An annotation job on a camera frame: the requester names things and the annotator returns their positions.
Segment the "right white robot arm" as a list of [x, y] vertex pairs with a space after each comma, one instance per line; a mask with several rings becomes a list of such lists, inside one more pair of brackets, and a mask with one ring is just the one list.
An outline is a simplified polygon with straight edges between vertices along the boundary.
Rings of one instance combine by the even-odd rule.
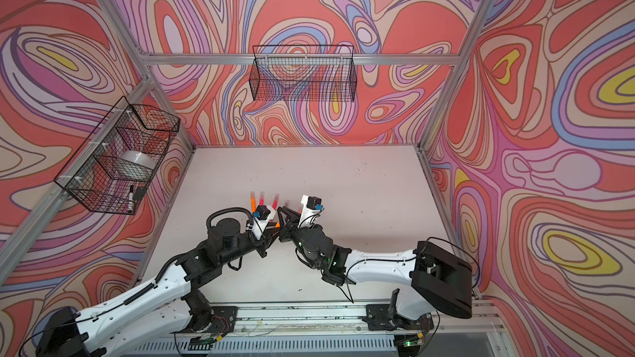
[[324, 282], [347, 289], [365, 282], [400, 284], [395, 308], [409, 320], [433, 311], [472, 317], [471, 266], [432, 237], [411, 250], [369, 253], [336, 245], [314, 222], [320, 211], [280, 207], [277, 213], [281, 241], [293, 242], [301, 262], [319, 271]]

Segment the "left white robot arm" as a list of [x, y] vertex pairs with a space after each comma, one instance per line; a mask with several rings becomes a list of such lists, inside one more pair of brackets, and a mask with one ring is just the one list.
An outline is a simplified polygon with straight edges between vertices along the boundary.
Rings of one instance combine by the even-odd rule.
[[121, 356], [159, 336], [188, 330], [223, 337], [232, 326], [200, 289], [223, 268], [256, 251], [260, 256], [277, 239], [271, 220], [253, 220], [246, 231], [234, 218], [208, 228], [196, 248], [170, 258], [155, 278], [107, 302], [55, 312], [40, 331], [38, 356]]

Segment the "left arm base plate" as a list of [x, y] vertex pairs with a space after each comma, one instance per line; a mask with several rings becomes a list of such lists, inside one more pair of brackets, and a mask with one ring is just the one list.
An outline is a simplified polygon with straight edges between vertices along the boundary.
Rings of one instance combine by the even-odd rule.
[[188, 310], [189, 320], [177, 333], [207, 333], [211, 335], [227, 335], [234, 332], [238, 306], [213, 305], [212, 307], [196, 307]]

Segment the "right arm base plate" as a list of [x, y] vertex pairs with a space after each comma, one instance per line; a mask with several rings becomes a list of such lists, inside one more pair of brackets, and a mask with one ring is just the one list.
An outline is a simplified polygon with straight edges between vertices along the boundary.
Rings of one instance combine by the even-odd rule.
[[405, 330], [428, 333], [435, 327], [430, 313], [422, 315], [419, 319], [410, 320], [400, 316], [389, 304], [368, 304], [365, 307], [365, 316], [361, 317], [361, 320], [372, 332]]

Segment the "aluminium front rail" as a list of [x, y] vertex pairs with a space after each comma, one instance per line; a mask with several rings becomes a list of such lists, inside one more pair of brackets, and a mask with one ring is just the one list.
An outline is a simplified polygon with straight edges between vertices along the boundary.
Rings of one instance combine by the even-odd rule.
[[[368, 304], [388, 302], [362, 300], [358, 304], [342, 301], [239, 303], [235, 329], [229, 334], [245, 337], [366, 334], [371, 331], [361, 317], [365, 316], [365, 307]], [[441, 312], [430, 314], [435, 325], [433, 330], [437, 330], [439, 334], [506, 331], [496, 308], [489, 302], [477, 301], [470, 319], [450, 317]]]

